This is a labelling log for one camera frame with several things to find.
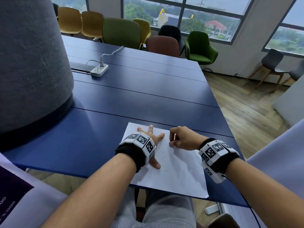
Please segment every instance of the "chair backrest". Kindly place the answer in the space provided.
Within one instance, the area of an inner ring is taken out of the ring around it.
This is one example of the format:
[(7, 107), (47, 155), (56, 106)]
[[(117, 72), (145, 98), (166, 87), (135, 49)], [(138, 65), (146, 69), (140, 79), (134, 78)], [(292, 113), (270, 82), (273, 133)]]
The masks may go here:
[(289, 75), (294, 79), (298, 80), (304, 74), (304, 59), (302, 59), (299, 65), (289, 72)]
[(261, 63), (268, 69), (274, 70), (282, 61), (284, 54), (275, 49), (270, 49), (265, 57), (261, 60)]
[(103, 28), (104, 17), (94, 11), (82, 12), (82, 30)]
[(82, 20), (79, 10), (70, 7), (58, 7), (58, 24), (62, 32), (80, 32)]
[(203, 31), (194, 30), (188, 35), (190, 53), (204, 55), (206, 48), (210, 46), (209, 36)]
[(141, 31), (140, 42), (145, 44), (147, 36), (151, 35), (150, 23), (143, 19), (133, 19), (132, 21), (137, 22), (139, 24)]
[(120, 18), (104, 20), (102, 38), (105, 43), (138, 49), (140, 37), (140, 26), (134, 21)]
[(178, 27), (172, 26), (172, 25), (163, 25), (160, 28), (160, 30), (158, 31), (158, 35), (175, 38), (178, 43), (181, 40), (180, 29)]
[(171, 57), (179, 57), (179, 46), (175, 38), (167, 36), (152, 36), (147, 41), (147, 51)]
[(56, 3), (53, 3), (53, 8), (54, 8), (56, 17), (58, 17), (58, 7), (59, 6)]

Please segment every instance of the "green armchair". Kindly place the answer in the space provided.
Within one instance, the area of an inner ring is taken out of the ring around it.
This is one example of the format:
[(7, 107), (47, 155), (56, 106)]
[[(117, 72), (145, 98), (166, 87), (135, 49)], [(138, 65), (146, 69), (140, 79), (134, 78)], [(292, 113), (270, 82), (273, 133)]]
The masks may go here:
[(186, 39), (186, 58), (200, 65), (210, 65), (215, 62), (218, 51), (209, 42), (208, 34), (194, 30)]

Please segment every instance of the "power strip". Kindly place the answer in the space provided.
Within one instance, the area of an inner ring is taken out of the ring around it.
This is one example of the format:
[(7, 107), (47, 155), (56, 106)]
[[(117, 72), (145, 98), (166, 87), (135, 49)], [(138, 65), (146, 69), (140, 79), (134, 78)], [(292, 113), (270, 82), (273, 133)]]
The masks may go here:
[(104, 66), (96, 66), (93, 70), (91, 70), (90, 74), (94, 77), (101, 77), (107, 70), (109, 66), (104, 64)]

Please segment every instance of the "person's right hand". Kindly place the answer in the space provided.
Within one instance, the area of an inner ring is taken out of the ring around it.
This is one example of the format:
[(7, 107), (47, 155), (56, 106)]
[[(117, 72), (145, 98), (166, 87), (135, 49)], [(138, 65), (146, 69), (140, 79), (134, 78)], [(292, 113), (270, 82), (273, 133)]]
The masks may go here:
[(207, 137), (200, 135), (186, 126), (170, 129), (170, 146), (186, 150), (199, 149)]

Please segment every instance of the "gray pants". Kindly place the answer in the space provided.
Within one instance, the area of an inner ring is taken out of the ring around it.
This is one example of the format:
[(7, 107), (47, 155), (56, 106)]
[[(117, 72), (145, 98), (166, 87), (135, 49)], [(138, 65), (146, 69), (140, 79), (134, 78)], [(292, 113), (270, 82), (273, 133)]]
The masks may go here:
[[(116, 216), (136, 220), (134, 188), (128, 187)], [(142, 222), (166, 222), (196, 228), (192, 199), (160, 190), (146, 190), (146, 213)]]

